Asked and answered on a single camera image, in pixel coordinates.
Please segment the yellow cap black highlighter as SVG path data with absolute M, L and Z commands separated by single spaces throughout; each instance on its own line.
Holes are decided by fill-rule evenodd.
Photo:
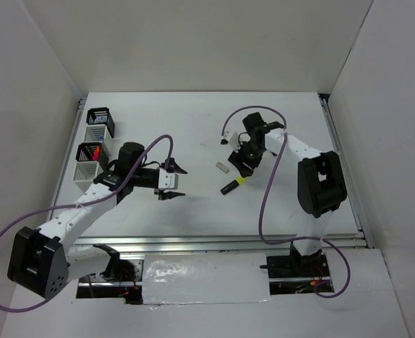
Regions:
M 244 177 L 237 177 L 236 179 L 232 180 L 230 183 L 226 184 L 224 187 L 220 189 L 222 195 L 227 195 L 228 193 L 235 190 L 237 187 L 240 187 L 246 179 Z

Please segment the pink cap black highlighter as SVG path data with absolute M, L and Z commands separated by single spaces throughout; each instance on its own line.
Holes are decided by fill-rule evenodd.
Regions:
M 94 152 L 93 152 L 92 160 L 93 161 L 98 161 L 99 160 L 100 153 L 101 153 L 101 147 L 100 146 L 97 146 L 95 148 Z

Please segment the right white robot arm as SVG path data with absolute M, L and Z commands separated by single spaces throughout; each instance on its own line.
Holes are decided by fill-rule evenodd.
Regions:
M 232 152 L 228 158 L 244 180 L 253 175 L 269 152 L 279 162 L 285 159 L 297 169 L 297 198 L 307 220 L 290 242 L 289 267 L 297 276 L 304 276 L 321 255 L 321 241 L 334 211 L 347 198 L 347 189 L 339 155 L 322 152 L 307 145 L 287 130 L 286 121 L 267 123 L 260 113 L 243 119 L 249 139 L 241 141 L 237 132 L 222 130 L 222 144 Z

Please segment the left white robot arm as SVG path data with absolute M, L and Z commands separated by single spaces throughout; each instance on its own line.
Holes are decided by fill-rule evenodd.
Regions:
M 143 162 L 145 150 L 142 144 L 124 143 L 117 159 L 94 178 L 74 207 L 35 229 L 20 229 L 13 241 L 8 279 L 46 300 L 57 295 L 68 282 L 90 274 L 106 281 L 135 281 L 134 264 L 122 259 L 114 248 L 94 244 L 79 250 L 74 243 L 136 187 L 152 189 L 161 201 L 181 196 L 178 179 L 186 171 L 172 157 L 157 168 L 149 168 Z

